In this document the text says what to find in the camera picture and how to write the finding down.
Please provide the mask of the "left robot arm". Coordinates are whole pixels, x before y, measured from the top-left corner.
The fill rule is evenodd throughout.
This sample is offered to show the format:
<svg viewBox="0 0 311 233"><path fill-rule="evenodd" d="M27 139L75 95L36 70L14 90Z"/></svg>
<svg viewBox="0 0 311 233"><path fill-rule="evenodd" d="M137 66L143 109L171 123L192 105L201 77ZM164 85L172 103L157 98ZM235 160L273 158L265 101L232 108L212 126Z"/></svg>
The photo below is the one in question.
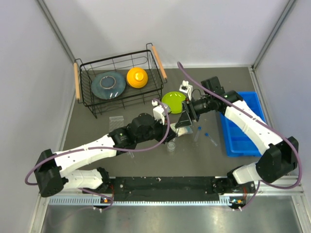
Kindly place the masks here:
<svg viewBox="0 0 311 233"><path fill-rule="evenodd" d="M43 151L34 170L39 193L51 197L63 189L88 188L106 192L110 188L105 169L81 171L80 168L105 158L135 152L139 143L156 140L165 144L177 134L167 117L142 113L127 126L116 128L101 138L67 151Z"/></svg>

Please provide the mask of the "clear tube rack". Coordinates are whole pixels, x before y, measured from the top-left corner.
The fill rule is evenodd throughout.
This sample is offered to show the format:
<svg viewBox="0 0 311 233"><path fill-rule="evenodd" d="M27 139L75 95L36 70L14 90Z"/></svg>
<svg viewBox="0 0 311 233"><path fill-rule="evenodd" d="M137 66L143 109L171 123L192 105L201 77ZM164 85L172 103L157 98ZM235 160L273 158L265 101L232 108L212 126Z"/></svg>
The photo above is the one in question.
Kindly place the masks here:
<svg viewBox="0 0 311 233"><path fill-rule="evenodd" d="M124 126L124 117L123 116L111 116L109 118L109 133L115 129L122 128Z"/></svg>

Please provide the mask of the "blue ceramic plate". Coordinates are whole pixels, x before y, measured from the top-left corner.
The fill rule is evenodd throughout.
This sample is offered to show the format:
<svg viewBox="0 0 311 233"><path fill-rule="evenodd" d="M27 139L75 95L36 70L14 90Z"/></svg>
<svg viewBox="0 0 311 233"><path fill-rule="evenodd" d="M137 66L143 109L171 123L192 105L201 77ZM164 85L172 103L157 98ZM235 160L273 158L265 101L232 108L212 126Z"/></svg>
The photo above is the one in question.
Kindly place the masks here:
<svg viewBox="0 0 311 233"><path fill-rule="evenodd" d="M120 96L126 88L124 76L115 71L96 75L91 84L92 93L102 99L111 100Z"/></svg>

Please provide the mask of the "small clear round dish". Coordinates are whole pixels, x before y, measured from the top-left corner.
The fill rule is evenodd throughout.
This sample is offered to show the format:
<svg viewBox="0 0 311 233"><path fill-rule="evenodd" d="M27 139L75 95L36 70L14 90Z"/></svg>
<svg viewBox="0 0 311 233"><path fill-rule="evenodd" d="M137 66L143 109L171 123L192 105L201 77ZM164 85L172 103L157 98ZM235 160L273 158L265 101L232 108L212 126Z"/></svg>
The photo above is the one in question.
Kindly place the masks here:
<svg viewBox="0 0 311 233"><path fill-rule="evenodd" d="M176 145L174 142L168 142L167 143L167 150L168 151L175 151L175 149L176 149Z"/></svg>

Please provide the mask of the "blue plastic divided bin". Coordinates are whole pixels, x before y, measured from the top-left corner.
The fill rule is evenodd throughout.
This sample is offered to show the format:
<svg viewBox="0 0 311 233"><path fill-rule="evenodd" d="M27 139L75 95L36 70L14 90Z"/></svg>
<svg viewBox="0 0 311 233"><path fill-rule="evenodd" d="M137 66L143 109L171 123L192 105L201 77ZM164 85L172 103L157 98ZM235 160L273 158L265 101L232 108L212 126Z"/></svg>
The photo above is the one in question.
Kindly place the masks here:
<svg viewBox="0 0 311 233"><path fill-rule="evenodd" d="M264 122L265 117L256 92L238 92L250 109ZM255 144L232 121L220 113L225 149L228 157L254 156L261 157Z"/></svg>

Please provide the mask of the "clear plastic bag with contents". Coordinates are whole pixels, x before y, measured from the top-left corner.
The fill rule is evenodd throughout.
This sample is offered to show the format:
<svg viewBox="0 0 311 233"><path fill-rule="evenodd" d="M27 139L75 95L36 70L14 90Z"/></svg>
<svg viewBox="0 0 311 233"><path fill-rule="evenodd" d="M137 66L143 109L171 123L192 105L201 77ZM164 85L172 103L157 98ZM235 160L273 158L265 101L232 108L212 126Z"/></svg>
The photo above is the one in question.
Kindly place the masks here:
<svg viewBox="0 0 311 233"><path fill-rule="evenodd" d="M176 123L171 123L170 128L177 134L178 137L193 133L193 130L190 126L177 128L175 125Z"/></svg>

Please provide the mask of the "lime green plate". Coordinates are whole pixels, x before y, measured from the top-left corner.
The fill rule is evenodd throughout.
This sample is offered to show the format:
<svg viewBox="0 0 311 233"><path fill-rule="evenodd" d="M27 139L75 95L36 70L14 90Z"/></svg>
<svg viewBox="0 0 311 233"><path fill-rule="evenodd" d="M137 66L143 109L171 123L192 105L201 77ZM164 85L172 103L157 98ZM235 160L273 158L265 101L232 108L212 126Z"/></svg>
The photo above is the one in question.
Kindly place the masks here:
<svg viewBox="0 0 311 233"><path fill-rule="evenodd" d="M179 114L182 112L182 102L186 99L186 96L178 91L172 91L166 93L162 97L162 102L167 104L172 114Z"/></svg>

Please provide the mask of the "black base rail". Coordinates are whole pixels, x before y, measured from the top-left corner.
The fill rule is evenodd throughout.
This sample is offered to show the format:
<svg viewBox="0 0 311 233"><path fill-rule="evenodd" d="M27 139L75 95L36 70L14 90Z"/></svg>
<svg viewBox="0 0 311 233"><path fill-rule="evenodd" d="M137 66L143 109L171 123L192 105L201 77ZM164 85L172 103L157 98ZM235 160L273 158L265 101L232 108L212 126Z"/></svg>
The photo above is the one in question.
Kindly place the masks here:
<svg viewBox="0 0 311 233"><path fill-rule="evenodd" d="M116 201L210 201L232 190L215 177L116 177L111 184Z"/></svg>

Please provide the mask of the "orange ribbed bowl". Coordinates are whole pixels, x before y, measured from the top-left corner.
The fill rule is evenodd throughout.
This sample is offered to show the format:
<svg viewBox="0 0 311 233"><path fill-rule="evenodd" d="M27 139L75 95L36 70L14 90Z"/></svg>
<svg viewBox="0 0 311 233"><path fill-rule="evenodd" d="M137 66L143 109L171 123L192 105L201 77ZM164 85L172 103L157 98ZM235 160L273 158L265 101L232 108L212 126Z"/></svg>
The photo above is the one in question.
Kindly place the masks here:
<svg viewBox="0 0 311 233"><path fill-rule="evenodd" d="M127 72L126 80L130 87L140 89L147 84L148 74L144 69L134 67Z"/></svg>

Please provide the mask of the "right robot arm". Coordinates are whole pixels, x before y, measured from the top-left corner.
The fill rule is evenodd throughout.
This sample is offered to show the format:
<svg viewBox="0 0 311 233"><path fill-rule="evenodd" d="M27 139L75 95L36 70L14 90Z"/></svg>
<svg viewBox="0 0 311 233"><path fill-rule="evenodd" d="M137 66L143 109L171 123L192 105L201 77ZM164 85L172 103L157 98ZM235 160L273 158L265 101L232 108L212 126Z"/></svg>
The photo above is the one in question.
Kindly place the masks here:
<svg viewBox="0 0 311 233"><path fill-rule="evenodd" d="M211 111L221 113L232 121L255 144L261 158L256 163L237 167L227 174L227 187L232 192L240 191L245 183L262 181L274 186L274 182L295 169L301 169L298 156L298 141L294 137L280 136L247 105L236 91L226 92L217 77L198 84L205 94L192 97L193 87L183 81L179 87L188 95L182 102L182 113L176 128L186 127L198 121L200 115Z"/></svg>

